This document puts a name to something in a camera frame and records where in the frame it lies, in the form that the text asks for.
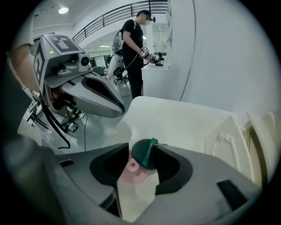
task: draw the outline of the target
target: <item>pink object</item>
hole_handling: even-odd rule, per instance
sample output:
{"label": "pink object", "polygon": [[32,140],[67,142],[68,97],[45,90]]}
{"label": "pink object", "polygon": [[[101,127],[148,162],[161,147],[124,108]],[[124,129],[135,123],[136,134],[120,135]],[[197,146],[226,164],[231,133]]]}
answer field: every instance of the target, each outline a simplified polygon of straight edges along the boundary
{"label": "pink object", "polygon": [[130,185],[137,185],[141,183],[148,175],[148,170],[140,166],[132,157],[131,151],[129,151],[129,160],[125,166],[119,179],[124,183]]}

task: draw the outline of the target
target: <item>man in black shirt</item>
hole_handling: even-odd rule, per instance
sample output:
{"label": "man in black shirt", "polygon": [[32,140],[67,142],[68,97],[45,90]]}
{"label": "man in black shirt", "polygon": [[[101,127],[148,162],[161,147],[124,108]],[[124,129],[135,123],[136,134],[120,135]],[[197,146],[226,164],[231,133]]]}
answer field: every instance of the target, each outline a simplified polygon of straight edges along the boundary
{"label": "man in black shirt", "polygon": [[146,21],[150,20],[150,18],[150,12],[147,10],[142,10],[138,12],[136,21],[132,19],[128,20],[121,29],[122,38],[124,40],[122,48],[123,60],[125,66],[127,67],[133,99],[137,96],[141,96],[143,84],[141,68],[144,66],[143,58],[148,55],[141,50],[143,47],[144,34],[140,25],[146,25]]}

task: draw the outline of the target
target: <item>black t-shirt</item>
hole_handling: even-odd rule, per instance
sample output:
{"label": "black t-shirt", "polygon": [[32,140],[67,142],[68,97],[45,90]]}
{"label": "black t-shirt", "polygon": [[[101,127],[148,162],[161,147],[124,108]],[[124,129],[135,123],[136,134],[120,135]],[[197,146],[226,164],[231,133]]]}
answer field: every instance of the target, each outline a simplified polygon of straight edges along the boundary
{"label": "black t-shirt", "polygon": [[[141,27],[134,20],[128,20],[121,29],[122,38],[123,31],[128,31],[131,33],[131,38],[140,48],[143,47],[143,32]],[[137,52],[130,48],[125,42],[123,43],[123,60],[124,62],[131,62],[137,55]]]}

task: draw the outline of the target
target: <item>fluorescent light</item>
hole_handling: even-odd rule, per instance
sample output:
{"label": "fluorescent light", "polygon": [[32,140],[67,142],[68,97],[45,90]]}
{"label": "fluorescent light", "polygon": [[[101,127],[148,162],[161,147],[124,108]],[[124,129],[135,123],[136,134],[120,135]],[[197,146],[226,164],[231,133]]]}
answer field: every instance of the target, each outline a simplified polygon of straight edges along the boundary
{"label": "fluorescent light", "polygon": [[59,14],[64,14],[64,13],[67,13],[67,12],[68,12],[68,8],[67,8],[67,7],[63,7],[63,8],[61,8],[61,9],[58,11]]}

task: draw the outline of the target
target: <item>sleeve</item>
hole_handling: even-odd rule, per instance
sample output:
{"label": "sleeve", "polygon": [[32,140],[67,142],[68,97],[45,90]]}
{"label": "sleeve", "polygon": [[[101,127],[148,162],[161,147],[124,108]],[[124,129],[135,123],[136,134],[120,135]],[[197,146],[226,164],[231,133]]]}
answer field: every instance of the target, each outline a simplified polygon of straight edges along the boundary
{"label": "sleeve", "polygon": [[124,26],[121,29],[121,33],[123,34],[124,30],[132,33],[134,26],[135,26],[134,21],[132,19],[128,20],[126,23],[124,23]]}
{"label": "sleeve", "polygon": [[14,42],[11,46],[10,52],[13,52],[24,44],[34,45],[32,36],[33,17],[34,12],[32,12],[28,16],[28,18],[26,18],[26,20],[18,30],[16,36],[14,37]]}

